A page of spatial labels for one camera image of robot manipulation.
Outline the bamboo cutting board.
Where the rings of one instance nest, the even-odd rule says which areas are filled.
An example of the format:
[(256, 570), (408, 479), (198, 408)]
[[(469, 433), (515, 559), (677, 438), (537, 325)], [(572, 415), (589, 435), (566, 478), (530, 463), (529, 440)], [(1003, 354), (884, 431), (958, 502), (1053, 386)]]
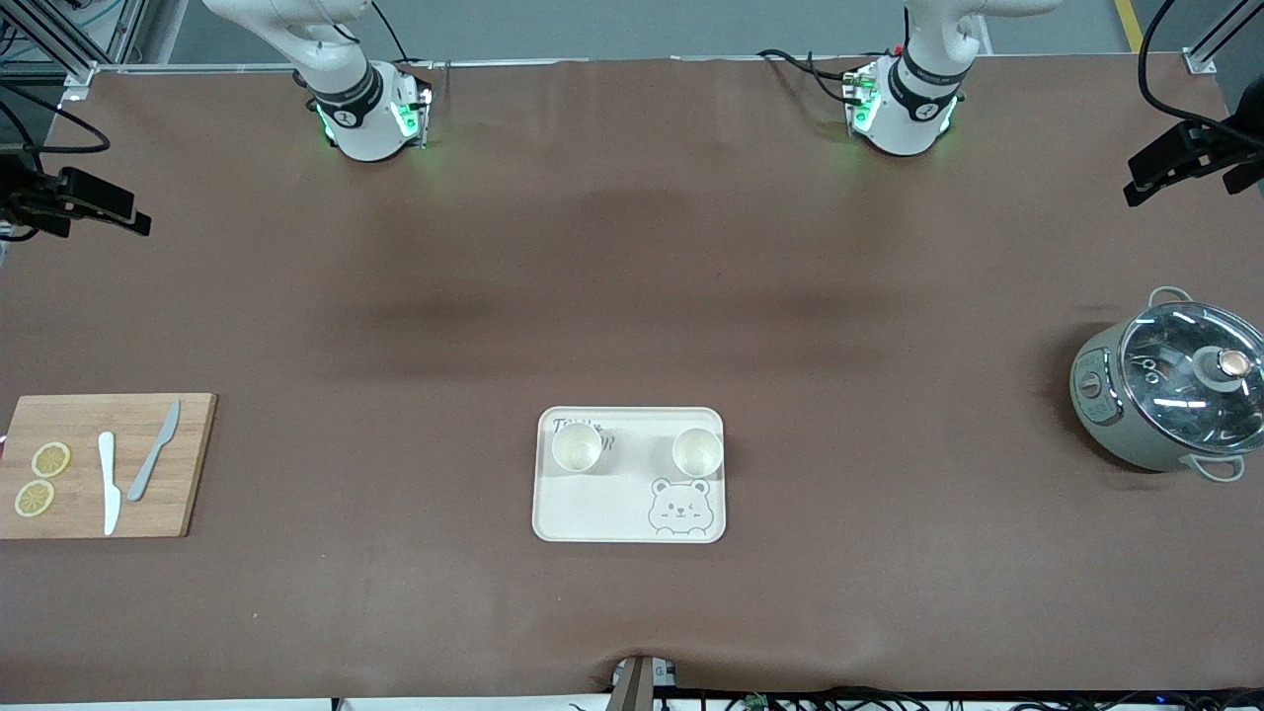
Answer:
[[(182, 401), (176, 435), (162, 450), (144, 497), (131, 504), (126, 491), (176, 399)], [(115, 483), (123, 493), (112, 536), (187, 535), (216, 405), (214, 393), (19, 399), (0, 454), (0, 540), (104, 539), (100, 431), (115, 434)], [(46, 442), (64, 442), (72, 450), (70, 467), (51, 478), (37, 477), (29, 466)], [(32, 479), (54, 485), (54, 504), (39, 516), (19, 517), (14, 498)]]

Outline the white IKEA cup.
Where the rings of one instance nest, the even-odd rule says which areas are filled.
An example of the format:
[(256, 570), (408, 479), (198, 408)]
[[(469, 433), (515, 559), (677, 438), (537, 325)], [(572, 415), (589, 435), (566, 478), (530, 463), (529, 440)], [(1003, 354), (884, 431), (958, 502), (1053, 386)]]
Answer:
[(678, 434), (671, 447), (672, 463), (691, 479), (715, 474), (724, 463), (724, 444), (714, 431), (691, 428)]
[(552, 459), (561, 471), (581, 474), (595, 468), (603, 453), (603, 436), (589, 423), (568, 423), (554, 433)]

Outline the grey plastic knife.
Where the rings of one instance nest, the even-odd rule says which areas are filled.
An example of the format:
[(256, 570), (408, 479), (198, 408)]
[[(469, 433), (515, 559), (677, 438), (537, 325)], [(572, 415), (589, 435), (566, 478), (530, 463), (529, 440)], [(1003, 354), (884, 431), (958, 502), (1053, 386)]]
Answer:
[(140, 501), (144, 497), (148, 486), (152, 481), (153, 472), (161, 458), (162, 450), (169, 444), (169, 442), (174, 439), (176, 430), (178, 428), (181, 417), (181, 411), (182, 411), (182, 401), (179, 399), (176, 399), (174, 401), (172, 401), (168, 414), (164, 419), (164, 423), (159, 429), (155, 440), (152, 444), (150, 450), (148, 450), (148, 454), (145, 455), (142, 467), (139, 468), (134, 479), (131, 479), (131, 486), (129, 487), (129, 491), (126, 491), (126, 498), (130, 500), (131, 504), (138, 504), (138, 501)]

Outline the glass pot lid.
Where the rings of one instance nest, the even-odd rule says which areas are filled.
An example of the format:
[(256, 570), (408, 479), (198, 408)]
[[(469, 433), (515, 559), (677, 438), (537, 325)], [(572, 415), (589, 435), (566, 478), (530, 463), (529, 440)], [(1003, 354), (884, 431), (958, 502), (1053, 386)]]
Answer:
[(1264, 448), (1264, 334), (1194, 301), (1152, 306), (1121, 338), (1122, 378), (1158, 431), (1212, 455)]

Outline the grey-green electric pot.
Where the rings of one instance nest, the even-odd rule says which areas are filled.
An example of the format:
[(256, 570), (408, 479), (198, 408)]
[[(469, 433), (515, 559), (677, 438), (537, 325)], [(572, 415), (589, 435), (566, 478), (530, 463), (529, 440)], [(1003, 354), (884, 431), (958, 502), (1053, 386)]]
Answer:
[(1184, 288), (1153, 288), (1141, 312), (1100, 331), (1079, 347), (1071, 362), (1068, 378), (1071, 405), (1093, 440), (1129, 464), (1163, 473), (1188, 469), (1213, 483), (1236, 482), (1244, 477), (1245, 455), (1253, 450), (1212, 455), (1187, 448), (1153, 428), (1126, 392), (1122, 378), (1124, 330), (1152, 306), (1172, 301), (1201, 302)]

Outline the cream bear print tray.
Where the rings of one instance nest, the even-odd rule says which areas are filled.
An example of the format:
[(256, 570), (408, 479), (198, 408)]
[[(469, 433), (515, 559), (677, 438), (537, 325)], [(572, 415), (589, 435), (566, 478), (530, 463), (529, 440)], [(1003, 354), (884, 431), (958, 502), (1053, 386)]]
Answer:
[[(554, 433), (589, 423), (603, 436), (595, 468), (574, 474), (554, 462)], [(724, 423), (709, 407), (555, 406), (537, 424), (533, 533), (549, 543), (715, 543), (727, 529), (724, 463), (691, 479), (672, 463), (683, 431)]]

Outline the brown table mat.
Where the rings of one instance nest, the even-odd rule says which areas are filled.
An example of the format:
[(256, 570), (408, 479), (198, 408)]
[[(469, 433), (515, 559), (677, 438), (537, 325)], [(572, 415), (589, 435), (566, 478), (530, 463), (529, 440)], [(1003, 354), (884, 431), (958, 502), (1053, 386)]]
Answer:
[[(895, 159), (762, 59), (455, 68), (356, 164), (283, 73), (104, 75), (78, 224), (0, 269), (23, 395), (201, 391), (190, 535), (0, 543), (0, 702), (1264, 684), (1264, 469), (1107, 458), (1079, 345), (1178, 286), (1264, 328), (1264, 199), (1127, 207), (1110, 57), (980, 59)], [(715, 543), (533, 533), (541, 414), (709, 407)]]

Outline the white plastic knife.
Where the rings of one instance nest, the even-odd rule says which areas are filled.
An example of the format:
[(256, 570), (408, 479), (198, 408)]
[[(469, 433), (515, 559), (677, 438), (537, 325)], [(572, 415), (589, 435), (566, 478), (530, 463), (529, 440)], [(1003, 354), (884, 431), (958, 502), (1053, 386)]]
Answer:
[(115, 483), (115, 434), (99, 433), (99, 455), (102, 482), (102, 533), (112, 536), (120, 520), (123, 493)]

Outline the aluminium frame post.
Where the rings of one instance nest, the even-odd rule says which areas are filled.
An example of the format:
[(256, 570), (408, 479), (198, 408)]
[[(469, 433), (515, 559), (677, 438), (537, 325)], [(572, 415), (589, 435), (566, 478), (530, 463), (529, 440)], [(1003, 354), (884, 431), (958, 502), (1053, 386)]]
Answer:
[(1183, 46), (1181, 54), (1191, 75), (1215, 75), (1215, 57), (1229, 40), (1244, 32), (1249, 23), (1264, 14), (1264, 0), (1232, 0), (1229, 9), (1211, 23), (1193, 46)]
[(100, 70), (137, 46), (154, 0), (0, 0), (0, 78), (81, 101)]

